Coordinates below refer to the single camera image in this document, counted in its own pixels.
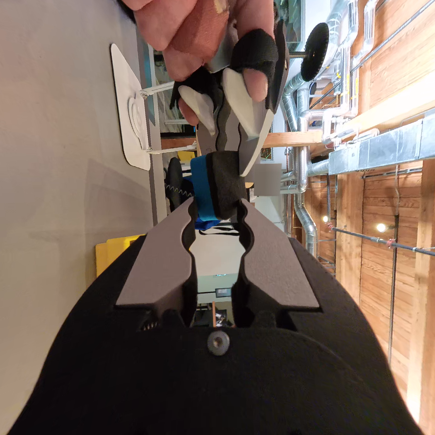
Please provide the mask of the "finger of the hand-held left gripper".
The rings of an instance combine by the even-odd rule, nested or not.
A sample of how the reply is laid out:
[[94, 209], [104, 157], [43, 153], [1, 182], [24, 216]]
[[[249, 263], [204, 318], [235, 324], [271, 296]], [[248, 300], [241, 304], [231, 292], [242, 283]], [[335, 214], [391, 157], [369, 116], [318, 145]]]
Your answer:
[[237, 151], [239, 121], [223, 90], [217, 90], [215, 100], [186, 85], [181, 85], [178, 91], [181, 99], [198, 117], [197, 139], [201, 153], [205, 155], [215, 151]]
[[222, 87], [230, 114], [238, 121], [239, 175], [245, 177], [260, 154], [275, 114], [267, 97], [262, 101], [256, 101], [251, 97], [242, 73], [225, 68], [222, 74]]

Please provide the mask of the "blue black felt eraser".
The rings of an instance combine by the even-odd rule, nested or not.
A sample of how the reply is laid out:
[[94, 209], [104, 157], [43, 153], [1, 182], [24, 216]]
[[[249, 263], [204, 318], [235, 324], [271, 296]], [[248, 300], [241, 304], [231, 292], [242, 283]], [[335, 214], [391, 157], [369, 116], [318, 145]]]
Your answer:
[[223, 221], [236, 216], [241, 199], [247, 199], [239, 173], [237, 151], [215, 151], [190, 161], [191, 181], [198, 216], [202, 221]]

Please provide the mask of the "black disc-top floor lamp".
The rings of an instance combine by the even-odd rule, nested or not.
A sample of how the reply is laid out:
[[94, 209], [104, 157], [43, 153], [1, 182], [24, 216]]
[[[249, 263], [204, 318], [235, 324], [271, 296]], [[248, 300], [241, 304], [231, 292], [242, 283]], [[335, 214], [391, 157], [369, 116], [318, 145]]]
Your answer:
[[320, 72], [329, 46], [329, 26], [322, 22], [310, 33], [304, 51], [289, 52], [290, 59], [302, 58], [301, 77], [310, 82]]

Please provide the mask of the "wooden beam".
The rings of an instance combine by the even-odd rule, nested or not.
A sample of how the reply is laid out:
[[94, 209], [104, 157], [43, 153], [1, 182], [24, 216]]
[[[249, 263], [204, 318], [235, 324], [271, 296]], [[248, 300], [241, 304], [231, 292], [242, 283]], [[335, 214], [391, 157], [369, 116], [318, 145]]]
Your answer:
[[322, 144], [322, 131], [268, 133], [262, 148], [305, 147]]

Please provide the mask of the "metal pipes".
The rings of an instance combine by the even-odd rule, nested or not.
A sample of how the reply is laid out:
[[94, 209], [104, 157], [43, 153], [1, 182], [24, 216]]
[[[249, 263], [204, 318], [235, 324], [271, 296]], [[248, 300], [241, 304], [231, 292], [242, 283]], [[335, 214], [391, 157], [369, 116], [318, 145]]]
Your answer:
[[292, 171], [281, 176], [281, 182], [291, 182], [280, 188], [280, 194], [302, 194], [307, 189], [308, 178], [327, 175], [329, 173], [329, 159], [311, 162], [309, 146], [292, 148]]

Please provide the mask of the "rectangular metal duct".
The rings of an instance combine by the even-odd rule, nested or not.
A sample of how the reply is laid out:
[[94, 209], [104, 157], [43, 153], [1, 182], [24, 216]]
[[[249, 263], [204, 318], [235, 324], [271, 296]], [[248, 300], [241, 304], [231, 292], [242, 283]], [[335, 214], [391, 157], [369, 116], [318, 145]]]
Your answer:
[[329, 154], [329, 175], [435, 158], [435, 115]]

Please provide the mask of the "person's left hand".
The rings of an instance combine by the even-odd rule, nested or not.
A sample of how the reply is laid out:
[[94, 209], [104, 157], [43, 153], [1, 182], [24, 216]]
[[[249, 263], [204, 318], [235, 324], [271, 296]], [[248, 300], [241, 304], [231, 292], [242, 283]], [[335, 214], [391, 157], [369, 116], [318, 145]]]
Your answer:
[[186, 80], [217, 53], [227, 29], [236, 41], [261, 29], [274, 39], [274, 1], [118, 1], [147, 44], [164, 56], [169, 76]]

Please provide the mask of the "white jointed stand arm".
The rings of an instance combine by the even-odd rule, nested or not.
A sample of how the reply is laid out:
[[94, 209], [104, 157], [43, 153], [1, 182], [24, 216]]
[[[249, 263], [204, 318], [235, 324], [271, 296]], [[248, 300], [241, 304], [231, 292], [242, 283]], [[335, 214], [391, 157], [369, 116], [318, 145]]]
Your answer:
[[[144, 100], [146, 100], [149, 96], [153, 96], [154, 94], [163, 92], [165, 90], [172, 89], [174, 86], [174, 81], [170, 81], [164, 84], [155, 85], [152, 87], [148, 87], [145, 89], [139, 90], [137, 93], [142, 96]], [[163, 139], [163, 149], [154, 150], [150, 145], [147, 145], [144, 149], [144, 152], [148, 155], [161, 155], [165, 153], [171, 152], [179, 152], [179, 151], [195, 151], [197, 150], [197, 140], [193, 140], [193, 138], [170, 138]]]

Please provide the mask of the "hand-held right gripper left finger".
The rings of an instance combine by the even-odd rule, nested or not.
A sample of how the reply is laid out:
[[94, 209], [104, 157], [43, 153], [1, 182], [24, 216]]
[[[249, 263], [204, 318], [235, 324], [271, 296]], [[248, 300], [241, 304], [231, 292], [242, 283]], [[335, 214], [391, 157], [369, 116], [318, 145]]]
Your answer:
[[117, 307], [143, 306], [153, 311], [184, 308], [183, 285], [192, 275], [192, 241], [183, 234], [196, 220], [196, 203], [189, 198], [145, 237]]

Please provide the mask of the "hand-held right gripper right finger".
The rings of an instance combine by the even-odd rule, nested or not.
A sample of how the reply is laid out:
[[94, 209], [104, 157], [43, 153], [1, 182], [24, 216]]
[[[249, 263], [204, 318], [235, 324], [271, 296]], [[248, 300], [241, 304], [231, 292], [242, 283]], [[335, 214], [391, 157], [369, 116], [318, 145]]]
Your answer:
[[233, 312], [319, 309], [289, 237], [245, 199], [237, 206], [237, 224], [244, 253], [232, 289]]

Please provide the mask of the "yellow plastic bin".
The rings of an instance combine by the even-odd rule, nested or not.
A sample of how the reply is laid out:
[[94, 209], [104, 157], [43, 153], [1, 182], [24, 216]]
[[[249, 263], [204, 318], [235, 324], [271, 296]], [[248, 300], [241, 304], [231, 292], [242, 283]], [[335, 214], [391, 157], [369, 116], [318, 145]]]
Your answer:
[[100, 276], [139, 237], [134, 235], [108, 239], [95, 245], [96, 277]]

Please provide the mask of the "vertical metal duct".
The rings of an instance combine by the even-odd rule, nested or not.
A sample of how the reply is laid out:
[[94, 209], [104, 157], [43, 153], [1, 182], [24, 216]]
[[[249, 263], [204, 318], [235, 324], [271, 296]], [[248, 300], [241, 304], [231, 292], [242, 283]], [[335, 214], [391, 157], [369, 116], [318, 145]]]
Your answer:
[[318, 230], [311, 215], [305, 206], [305, 194], [296, 193], [294, 196], [294, 210], [305, 233], [306, 250], [315, 258], [318, 258]]

